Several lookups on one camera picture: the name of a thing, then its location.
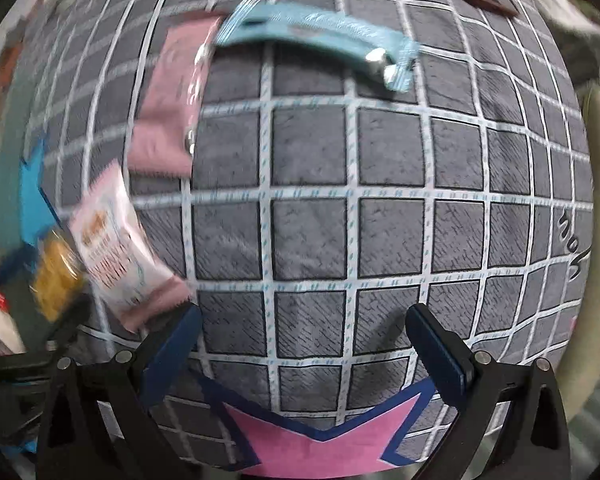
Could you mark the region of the pink snack bar wrapper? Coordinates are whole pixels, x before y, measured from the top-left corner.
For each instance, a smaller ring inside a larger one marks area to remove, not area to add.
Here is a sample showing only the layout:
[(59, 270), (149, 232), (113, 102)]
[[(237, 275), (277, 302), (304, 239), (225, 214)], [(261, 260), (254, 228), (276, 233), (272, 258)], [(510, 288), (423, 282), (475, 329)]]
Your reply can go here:
[(188, 179), (196, 131), (225, 14), (192, 11), (170, 27), (134, 120), (128, 168), (136, 174)]

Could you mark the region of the pale pink biscuit packet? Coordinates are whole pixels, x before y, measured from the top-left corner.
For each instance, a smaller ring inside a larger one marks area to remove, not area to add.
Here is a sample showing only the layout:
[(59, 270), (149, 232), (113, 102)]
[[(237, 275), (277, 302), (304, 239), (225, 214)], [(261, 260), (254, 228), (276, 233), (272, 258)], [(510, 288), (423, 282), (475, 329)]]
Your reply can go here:
[(97, 295), (129, 332), (192, 296), (149, 244), (117, 160), (92, 183), (69, 230)]

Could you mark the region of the grey checkered blanket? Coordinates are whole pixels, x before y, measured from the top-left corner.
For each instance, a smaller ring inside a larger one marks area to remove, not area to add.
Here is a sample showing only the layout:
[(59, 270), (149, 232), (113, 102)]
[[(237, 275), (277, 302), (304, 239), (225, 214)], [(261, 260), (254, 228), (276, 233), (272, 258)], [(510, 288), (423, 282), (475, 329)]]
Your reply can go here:
[[(178, 14), (242, 0), (76, 0), (27, 26), (18, 79), (26, 139), (45, 140), (42, 188), (67, 219), (132, 125)], [(189, 463), (234, 469), (248, 448), (204, 398), (209, 378), (253, 409), (239, 429), (305, 443), (279, 477), (381, 470), (357, 422), (399, 464), (427, 458), (455, 416), (425, 387), (404, 333), (426, 302), (471, 349), (558, 362), (591, 249), (588, 144), (565, 63), (532, 0), (516, 18), (463, 0), (300, 3), (422, 45), (411, 88), (389, 93), (288, 44), (216, 52), (189, 179), (128, 174), (158, 256), (198, 290), (202, 329), (154, 409)]]

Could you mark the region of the light blue snack bar wrapper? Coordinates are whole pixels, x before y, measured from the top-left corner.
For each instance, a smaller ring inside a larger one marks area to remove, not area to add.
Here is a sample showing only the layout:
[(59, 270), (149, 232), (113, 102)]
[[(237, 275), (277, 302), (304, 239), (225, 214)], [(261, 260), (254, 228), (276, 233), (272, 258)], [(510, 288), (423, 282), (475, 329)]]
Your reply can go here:
[(334, 56), (391, 92), (413, 80), (419, 44), (392, 28), (304, 4), (242, 0), (215, 37), (219, 47), (286, 42)]

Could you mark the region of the yellow snack packet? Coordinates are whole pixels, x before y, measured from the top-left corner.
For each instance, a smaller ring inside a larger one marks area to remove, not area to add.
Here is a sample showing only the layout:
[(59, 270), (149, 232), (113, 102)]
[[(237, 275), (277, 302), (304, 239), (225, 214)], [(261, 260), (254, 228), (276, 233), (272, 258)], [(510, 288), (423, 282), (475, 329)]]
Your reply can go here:
[(64, 234), (50, 230), (40, 246), (30, 285), (38, 310), (48, 322), (58, 321), (85, 284), (86, 274), (80, 258)]

